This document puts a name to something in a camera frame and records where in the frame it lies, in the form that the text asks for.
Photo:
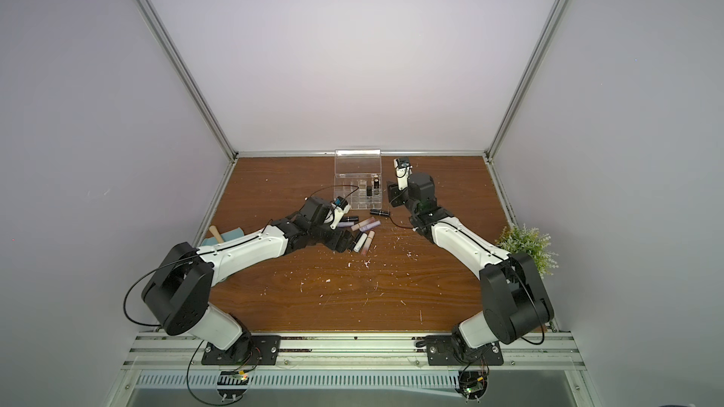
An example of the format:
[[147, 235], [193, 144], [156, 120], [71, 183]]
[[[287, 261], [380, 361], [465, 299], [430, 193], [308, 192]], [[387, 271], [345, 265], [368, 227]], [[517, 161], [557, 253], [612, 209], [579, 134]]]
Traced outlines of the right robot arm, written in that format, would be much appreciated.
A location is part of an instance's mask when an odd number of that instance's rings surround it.
[[482, 311], [452, 331], [464, 352], [496, 342], [511, 344], [554, 319], [554, 307], [535, 260], [525, 252], [508, 252], [467, 228], [437, 203], [436, 185], [427, 173], [396, 171], [388, 183], [392, 207], [405, 207], [421, 236], [452, 254], [480, 284]]

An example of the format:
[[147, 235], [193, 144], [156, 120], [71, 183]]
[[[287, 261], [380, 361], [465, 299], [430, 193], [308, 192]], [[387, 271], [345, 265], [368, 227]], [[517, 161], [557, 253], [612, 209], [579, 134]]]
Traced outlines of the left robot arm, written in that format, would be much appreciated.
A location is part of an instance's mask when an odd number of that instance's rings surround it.
[[175, 245], [160, 266], [144, 275], [141, 299], [167, 335], [190, 334], [218, 350], [230, 350], [246, 333], [239, 320], [210, 302], [211, 288], [261, 262], [324, 245], [333, 252], [354, 247], [351, 231], [339, 227], [351, 206], [342, 197], [309, 197], [300, 210], [272, 220], [239, 239], [195, 248]]

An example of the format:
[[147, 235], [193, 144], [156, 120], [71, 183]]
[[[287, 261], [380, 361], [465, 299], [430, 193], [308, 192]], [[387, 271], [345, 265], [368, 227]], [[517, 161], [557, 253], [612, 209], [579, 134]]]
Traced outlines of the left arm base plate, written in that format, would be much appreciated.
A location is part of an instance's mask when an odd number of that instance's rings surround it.
[[280, 346], [280, 335], [242, 335], [228, 350], [205, 345], [201, 362], [203, 366], [274, 366]]

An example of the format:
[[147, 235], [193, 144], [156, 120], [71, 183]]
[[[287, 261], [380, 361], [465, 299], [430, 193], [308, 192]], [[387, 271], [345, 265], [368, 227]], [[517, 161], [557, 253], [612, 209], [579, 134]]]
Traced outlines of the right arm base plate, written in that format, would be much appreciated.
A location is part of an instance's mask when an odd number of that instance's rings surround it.
[[425, 353], [428, 364], [433, 367], [503, 365], [503, 354], [498, 342], [471, 348], [457, 335], [426, 335], [415, 339], [415, 348]]

